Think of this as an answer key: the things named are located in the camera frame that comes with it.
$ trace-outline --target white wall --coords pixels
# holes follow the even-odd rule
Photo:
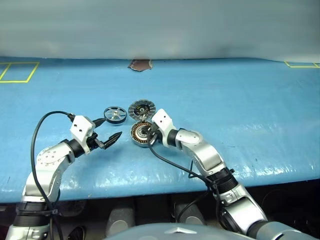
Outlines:
[[[1,0],[0,56],[320,62],[320,0]]]

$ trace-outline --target yellow tape square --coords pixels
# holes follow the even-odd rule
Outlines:
[[[2,73],[0,74],[0,84],[10,84],[10,83],[16,83],[16,84],[25,84],[28,83],[29,80],[31,79],[32,75],[35,73],[36,69],[39,66],[38,61],[25,61],[25,62],[0,62],[0,65],[6,65],[6,68],[2,71]],[[32,69],[31,73],[29,74],[29,76],[27,77],[27,79],[24,80],[5,80],[5,81],[1,81],[2,78],[5,76],[6,72],[9,70],[9,68],[11,67],[11,65],[13,64],[34,64],[34,68]]]
[[[284,63],[292,69],[320,69],[320,66],[315,62],[310,63],[310,65],[291,65],[287,61],[284,61]]]

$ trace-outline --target metal pulley wheel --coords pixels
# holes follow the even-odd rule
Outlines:
[[[131,138],[133,142],[140,147],[148,147],[148,129],[152,126],[149,121],[140,121],[132,125]]]
[[[135,101],[129,106],[129,116],[134,120],[145,121],[156,113],[156,106],[152,101],[142,99]]]
[[[104,110],[104,117],[108,123],[121,124],[127,118],[127,112],[122,107],[110,106]]]

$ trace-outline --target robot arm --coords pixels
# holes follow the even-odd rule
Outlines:
[[[263,210],[233,176],[234,170],[228,169],[217,150],[199,132],[177,130],[163,109],[158,110],[152,122],[151,134],[159,131],[157,135],[165,147],[177,147],[190,156],[200,174],[215,185],[213,196],[222,206],[219,214],[229,230],[261,240],[293,239],[293,235],[295,239],[314,239],[282,223],[268,222]]]
[[[63,140],[55,146],[43,149],[36,157],[36,175],[48,200],[53,203],[58,200],[62,174],[75,158],[89,154],[96,148],[106,149],[114,144],[122,132],[115,133],[107,141],[101,142],[94,129],[105,119],[91,121],[84,116],[73,116],[70,128],[73,139]],[[37,188],[33,173],[30,173],[22,193],[21,203],[17,206],[17,215],[10,226],[7,240],[45,239],[49,232],[50,216],[57,214],[49,210]]]

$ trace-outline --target brown object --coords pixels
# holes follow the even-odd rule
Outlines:
[[[132,60],[128,68],[131,68],[134,71],[142,72],[147,69],[152,69],[152,60],[144,59],[144,60]]]

